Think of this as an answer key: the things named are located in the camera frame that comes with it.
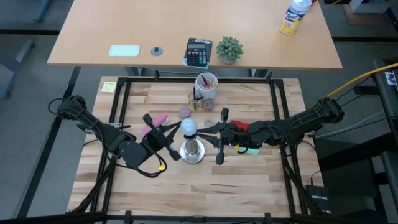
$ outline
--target pen holder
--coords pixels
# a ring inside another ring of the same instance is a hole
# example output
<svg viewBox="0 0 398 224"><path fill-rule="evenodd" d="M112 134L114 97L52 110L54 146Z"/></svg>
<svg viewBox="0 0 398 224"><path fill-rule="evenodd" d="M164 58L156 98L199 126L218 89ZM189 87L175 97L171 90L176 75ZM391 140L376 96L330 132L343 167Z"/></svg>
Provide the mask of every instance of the pen holder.
<svg viewBox="0 0 398 224"><path fill-rule="evenodd" d="M202 77L206 79L206 81L210 85L210 88L205 88L204 81L203 81ZM205 73L198 75L197 79L195 80L196 91L200 92L205 99L213 99L216 96L217 85L218 85L217 77L209 72L205 72Z"/></svg>
<svg viewBox="0 0 398 224"><path fill-rule="evenodd" d="M202 97L202 94L200 92L197 92L197 98L200 98L200 97ZM200 100L194 100L193 99L193 91L191 91L188 94L188 102L189 102L189 108L193 111L198 111L203 106L203 98Z"/></svg>

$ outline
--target potted succulent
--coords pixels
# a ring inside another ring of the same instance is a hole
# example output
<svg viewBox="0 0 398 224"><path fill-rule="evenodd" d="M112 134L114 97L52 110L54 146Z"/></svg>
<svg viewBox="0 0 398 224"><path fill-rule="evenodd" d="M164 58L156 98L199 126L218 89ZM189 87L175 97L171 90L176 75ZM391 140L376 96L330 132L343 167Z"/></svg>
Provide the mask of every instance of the potted succulent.
<svg viewBox="0 0 398 224"><path fill-rule="evenodd" d="M223 37L223 41L218 43L218 58L227 65L235 63L237 59L241 58L241 54L243 54L242 45L236 38Z"/></svg>

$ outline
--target yellow sticky note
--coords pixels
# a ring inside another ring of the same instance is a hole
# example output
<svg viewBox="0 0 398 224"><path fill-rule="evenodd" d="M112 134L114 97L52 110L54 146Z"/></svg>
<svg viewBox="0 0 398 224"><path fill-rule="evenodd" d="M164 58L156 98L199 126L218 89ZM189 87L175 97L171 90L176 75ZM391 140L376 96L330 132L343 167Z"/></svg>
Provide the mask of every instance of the yellow sticky note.
<svg viewBox="0 0 398 224"><path fill-rule="evenodd" d="M104 86L102 86L101 92L114 93L115 89L116 89L116 82L104 82Z"/></svg>

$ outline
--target light wood desk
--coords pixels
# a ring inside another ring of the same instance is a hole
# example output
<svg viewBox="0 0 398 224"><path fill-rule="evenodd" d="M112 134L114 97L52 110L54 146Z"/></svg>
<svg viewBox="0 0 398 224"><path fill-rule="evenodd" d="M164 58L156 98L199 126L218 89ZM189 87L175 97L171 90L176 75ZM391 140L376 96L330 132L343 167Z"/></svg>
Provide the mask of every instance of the light wood desk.
<svg viewBox="0 0 398 224"><path fill-rule="evenodd" d="M189 37L213 41L210 67L342 68L319 3L293 36L279 31L290 0L75 0L48 63L182 67ZM243 44L234 65L217 57L223 36ZM112 45L140 45L138 57L110 57ZM164 52L155 57L153 47Z"/></svg>
<svg viewBox="0 0 398 224"><path fill-rule="evenodd" d="M93 114L104 122L109 119L114 93L102 93L100 89L105 81L117 79L101 79ZM305 110L299 80L284 79L284 85L290 115ZM193 83L132 83L124 120L124 125L131 125L131 128L126 131L137 136L137 141L140 142L140 132L145 125L142 116L145 113L156 117L167 112L169 124L180 121L178 109L187 106L187 95L192 86ZM119 110L122 98L123 94L119 97ZM204 128L206 120L212 123L219 121L222 107L229 108L229 119L248 123L274 119L271 93L267 84L220 83L215 103L211 112L192 113L191 117L198 122L199 128ZM94 138L93 135L88 135L86 141ZM180 130L174 140L174 149L179 149L184 141ZM169 167L154 179L117 167L109 214L124 215L125 210L131 210L134 215L263 217L265 212L269 212L273 217L289 217L278 147L264 145L259 155L253 156L239 155L233 147L226 146L225 162L219 166L215 164L217 150L210 143L201 141L205 145L206 154L199 164L187 164L183 160L173 161L167 150L161 150L159 154ZM305 185L310 182L310 176L320 169L317 154L308 144L300 144L297 154ZM94 186L100 157L100 142L83 148L69 209L75 208ZM140 168L155 172L158 165L158 160L152 156ZM321 175L316 174L314 177L314 182L322 185ZM294 185L293 192L296 211L299 212L298 194ZM99 198L99 203L102 202L103 192Z"/></svg>

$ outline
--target red object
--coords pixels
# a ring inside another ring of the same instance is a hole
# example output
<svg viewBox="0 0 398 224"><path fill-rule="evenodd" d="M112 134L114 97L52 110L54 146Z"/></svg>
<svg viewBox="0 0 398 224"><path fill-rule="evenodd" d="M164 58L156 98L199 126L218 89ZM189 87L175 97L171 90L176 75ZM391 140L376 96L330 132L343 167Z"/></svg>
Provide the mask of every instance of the red object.
<svg viewBox="0 0 398 224"><path fill-rule="evenodd" d="M240 130L242 129L243 131L248 131L248 126L249 124L240 122L240 121L231 121L231 123L235 124L236 127Z"/></svg>

